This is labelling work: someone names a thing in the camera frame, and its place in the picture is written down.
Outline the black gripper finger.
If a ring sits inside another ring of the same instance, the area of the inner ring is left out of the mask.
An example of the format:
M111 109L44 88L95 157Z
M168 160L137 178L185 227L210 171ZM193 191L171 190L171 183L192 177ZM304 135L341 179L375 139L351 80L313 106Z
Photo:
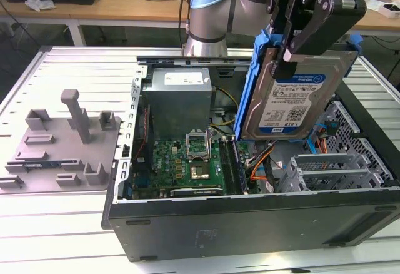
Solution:
M294 37L295 9L299 0L268 0L268 11L271 13L269 32L282 35L282 47L289 49Z
M281 42L271 76L291 78L298 64L296 55L321 55L364 17L366 9L364 0L316 0L311 10L296 13L294 37L289 49Z

